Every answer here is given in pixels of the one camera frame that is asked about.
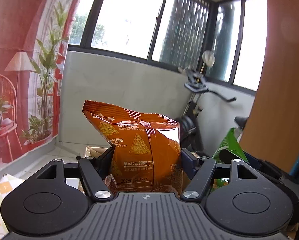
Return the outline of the green snack bag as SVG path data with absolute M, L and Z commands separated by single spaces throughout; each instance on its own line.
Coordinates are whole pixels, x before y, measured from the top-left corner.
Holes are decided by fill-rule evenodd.
M 212 156 L 212 159 L 218 164 L 231 164 L 233 159 L 241 159 L 246 163 L 249 163 L 245 153 L 239 145 L 239 137 L 243 131 L 239 127 L 233 127 L 229 129 L 228 133 L 216 149 Z M 228 185 L 230 180 L 230 170 L 220 172 L 214 178 L 212 191 L 219 189 L 222 186 Z

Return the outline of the cardboard box with plastic liner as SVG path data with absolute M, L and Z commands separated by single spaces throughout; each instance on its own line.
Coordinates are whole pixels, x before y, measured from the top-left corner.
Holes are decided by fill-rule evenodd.
M 111 184 L 114 183 L 113 176 L 111 175 L 110 166 L 112 162 L 114 149 L 112 147 L 90 147 L 86 146 L 85 153 L 77 158 L 94 157 L 96 159 L 95 169 L 103 179 L 105 185 L 111 189 Z M 200 169 L 200 156 L 190 152 L 186 148 L 181 149 L 181 162 L 182 162 L 182 190 L 184 191 Z

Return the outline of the wooden board panel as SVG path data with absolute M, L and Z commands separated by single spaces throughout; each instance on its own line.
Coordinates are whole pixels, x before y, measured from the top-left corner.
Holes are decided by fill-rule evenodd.
M 290 172 L 299 157 L 299 0 L 267 0 L 264 64 L 241 147 Z

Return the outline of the orange chip bag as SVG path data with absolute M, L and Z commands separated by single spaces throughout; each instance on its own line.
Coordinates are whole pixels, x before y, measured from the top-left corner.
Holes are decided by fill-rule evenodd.
M 114 148 L 106 184 L 118 192 L 182 192 L 180 126 L 167 116 L 85 101 L 86 119 Z

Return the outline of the pink printed backdrop cloth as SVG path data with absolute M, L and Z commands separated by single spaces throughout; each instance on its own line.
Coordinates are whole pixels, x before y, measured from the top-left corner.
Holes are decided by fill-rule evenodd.
M 80 0 L 0 0 L 0 169 L 58 135 Z

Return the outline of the black framed window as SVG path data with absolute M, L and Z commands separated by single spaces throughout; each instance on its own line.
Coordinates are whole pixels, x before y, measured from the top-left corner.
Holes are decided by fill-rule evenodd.
M 267 0 L 80 0 L 69 50 L 176 71 L 255 94 Z

